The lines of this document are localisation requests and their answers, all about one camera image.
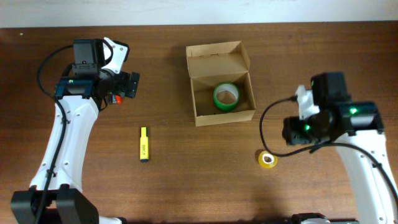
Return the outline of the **red black stapler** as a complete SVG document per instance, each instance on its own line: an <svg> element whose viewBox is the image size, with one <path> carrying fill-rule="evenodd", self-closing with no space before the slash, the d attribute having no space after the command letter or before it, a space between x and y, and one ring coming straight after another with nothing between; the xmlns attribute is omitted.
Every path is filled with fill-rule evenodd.
<svg viewBox="0 0 398 224"><path fill-rule="evenodd" d="M108 103L109 104L115 104L115 105L121 105L123 102L123 99L121 96L118 95L108 95Z"/></svg>

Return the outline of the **small yellow tape roll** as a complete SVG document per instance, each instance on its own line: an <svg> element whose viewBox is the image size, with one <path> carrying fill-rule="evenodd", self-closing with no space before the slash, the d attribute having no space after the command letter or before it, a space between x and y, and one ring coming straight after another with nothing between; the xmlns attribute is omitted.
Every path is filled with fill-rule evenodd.
<svg viewBox="0 0 398 224"><path fill-rule="evenodd" d="M266 168L266 169L271 169L276 166L277 157L273 156L272 154L270 154L266 151L262 151L259 154L257 161L261 167Z"/></svg>

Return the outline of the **yellow highlighter pen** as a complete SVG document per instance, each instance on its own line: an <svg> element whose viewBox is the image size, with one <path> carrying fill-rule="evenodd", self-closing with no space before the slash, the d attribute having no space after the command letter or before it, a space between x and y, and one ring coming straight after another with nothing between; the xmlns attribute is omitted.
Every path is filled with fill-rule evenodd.
<svg viewBox="0 0 398 224"><path fill-rule="evenodd" d="M141 162L149 161L149 138L146 127L141 127L139 157Z"/></svg>

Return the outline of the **green tape roll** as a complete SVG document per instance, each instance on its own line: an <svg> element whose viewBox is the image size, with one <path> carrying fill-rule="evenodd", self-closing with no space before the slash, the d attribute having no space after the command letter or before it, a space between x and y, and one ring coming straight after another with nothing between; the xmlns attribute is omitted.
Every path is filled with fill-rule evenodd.
<svg viewBox="0 0 398 224"><path fill-rule="evenodd" d="M239 88L231 82L219 83L213 92L215 106L224 112L234 110L240 99Z"/></svg>

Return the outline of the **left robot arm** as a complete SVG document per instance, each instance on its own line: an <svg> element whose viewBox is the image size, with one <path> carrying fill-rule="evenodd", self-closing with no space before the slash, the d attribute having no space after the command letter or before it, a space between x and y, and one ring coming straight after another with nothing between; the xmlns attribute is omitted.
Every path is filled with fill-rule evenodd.
<svg viewBox="0 0 398 224"><path fill-rule="evenodd" d="M53 93L53 128L40 167L28 190L15 191L11 211L18 223L126 223L103 217L83 195L82 170L91 130L112 96L134 98L140 75L122 70L128 44L78 39Z"/></svg>

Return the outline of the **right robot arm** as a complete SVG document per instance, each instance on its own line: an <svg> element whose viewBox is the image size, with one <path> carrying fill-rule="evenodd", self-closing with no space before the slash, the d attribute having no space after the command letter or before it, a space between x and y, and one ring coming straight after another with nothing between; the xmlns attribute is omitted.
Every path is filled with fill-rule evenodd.
<svg viewBox="0 0 398 224"><path fill-rule="evenodd" d="M310 145L310 152L335 147L346 169L360 223L397 223L397 187L387 158L378 107L353 101L341 72L322 73L294 96L298 116L284 119L288 145Z"/></svg>

